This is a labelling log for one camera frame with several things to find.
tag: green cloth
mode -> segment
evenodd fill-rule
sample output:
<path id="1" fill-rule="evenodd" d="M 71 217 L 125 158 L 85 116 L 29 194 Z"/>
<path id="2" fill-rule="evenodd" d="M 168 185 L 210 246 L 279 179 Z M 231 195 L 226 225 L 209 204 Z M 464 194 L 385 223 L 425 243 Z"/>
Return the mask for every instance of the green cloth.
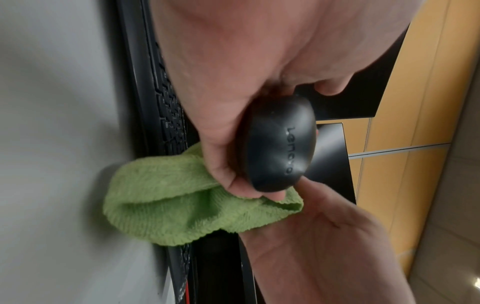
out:
<path id="1" fill-rule="evenodd" d="M 261 227 L 301 211 L 303 204 L 293 188 L 281 202 L 231 195 L 207 172 L 196 144 L 182 155 L 143 158 L 120 168 L 103 213 L 130 236 L 176 246 L 219 229 Z"/>

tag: green microfiber towel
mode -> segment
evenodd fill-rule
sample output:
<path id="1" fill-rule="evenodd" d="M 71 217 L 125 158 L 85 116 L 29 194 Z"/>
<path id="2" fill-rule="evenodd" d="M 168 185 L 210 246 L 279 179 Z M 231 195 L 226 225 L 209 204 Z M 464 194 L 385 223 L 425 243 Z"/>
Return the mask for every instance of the green microfiber towel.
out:
<path id="1" fill-rule="evenodd" d="M 120 168 L 103 213 L 120 231 L 165 246 L 190 243 L 213 231 L 243 232 L 301 211 L 291 188 L 281 202 L 239 198 L 207 172 L 199 144 L 177 156 L 149 157 Z"/>

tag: hand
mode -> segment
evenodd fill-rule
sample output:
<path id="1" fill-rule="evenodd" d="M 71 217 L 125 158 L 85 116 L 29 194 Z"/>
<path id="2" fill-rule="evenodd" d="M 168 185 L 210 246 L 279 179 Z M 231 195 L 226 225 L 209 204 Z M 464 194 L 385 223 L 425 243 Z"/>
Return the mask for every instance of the hand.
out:
<path id="1" fill-rule="evenodd" d="M 267 303 L 415 303 L 370 214 L 306 178 L 295 188 L 302 212 L 240 235 Z"/>
<path id="2" fill-rule="evenodd" d="M 247 105 L 303 83 L 339 93 L 397 39 L 421 2 L 151 0 L 166 68 L 212 176 L 232 194 L 260 197 L 227 152 Z"/>

